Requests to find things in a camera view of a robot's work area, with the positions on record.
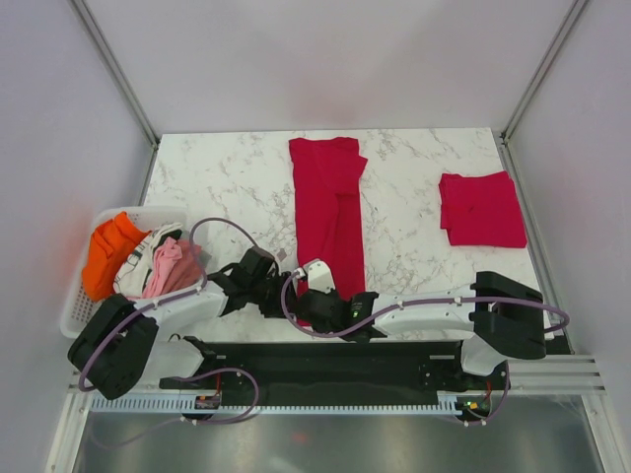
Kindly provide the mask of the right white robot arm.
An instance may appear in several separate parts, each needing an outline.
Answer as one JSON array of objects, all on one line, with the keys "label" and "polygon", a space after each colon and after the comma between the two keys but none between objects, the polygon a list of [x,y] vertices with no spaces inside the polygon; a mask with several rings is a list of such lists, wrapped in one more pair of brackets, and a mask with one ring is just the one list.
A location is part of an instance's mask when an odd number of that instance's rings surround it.
[{"label": "right white robot arm", "polygon": [[476,386],[508,360],[541,360],[546,355],[543,299],[539,291],[492,271],[473,283],[426,295],[358,293],[343,299],[321,261],[298,269],[287,280],[306,290],[285,314],[307,323],[317,338],[369,343],[411,332],[448,332],[459,341],[452,362],[454,381]]}]

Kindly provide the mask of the red t-shirt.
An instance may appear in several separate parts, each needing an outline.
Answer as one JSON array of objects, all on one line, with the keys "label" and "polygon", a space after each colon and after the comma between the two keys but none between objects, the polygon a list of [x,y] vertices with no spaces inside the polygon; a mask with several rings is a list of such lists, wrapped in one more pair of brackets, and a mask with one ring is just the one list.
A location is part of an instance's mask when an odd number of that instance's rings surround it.
[{"label": "red t-shirt", "polygon": [[337,292],[348,300],[366,290],[360,180],[368,160],[349,137],[295,138],[289,153],[298,263],[325,262]]},{"label": "red t-shirt", "polygon": [[513,180],[444,173],[439,182],[440,228],[452,246],[524,248],[526,227]]}]

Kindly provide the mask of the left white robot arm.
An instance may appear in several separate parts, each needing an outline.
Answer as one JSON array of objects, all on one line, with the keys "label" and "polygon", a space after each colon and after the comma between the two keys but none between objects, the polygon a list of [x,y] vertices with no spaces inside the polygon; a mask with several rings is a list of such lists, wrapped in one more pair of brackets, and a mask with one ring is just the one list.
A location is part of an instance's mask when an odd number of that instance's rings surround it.
[{"label": "left white robot arm", "polygon": [[252,247],[242,259],[203,275],[191,287],[138,303],[121,294],[106,298],[67,354],[79,372],[78,388],[113,400],[141,379],[156,342],[205,318],[258,307],[265,317],[283,315],[282,272],[268,252]]}]

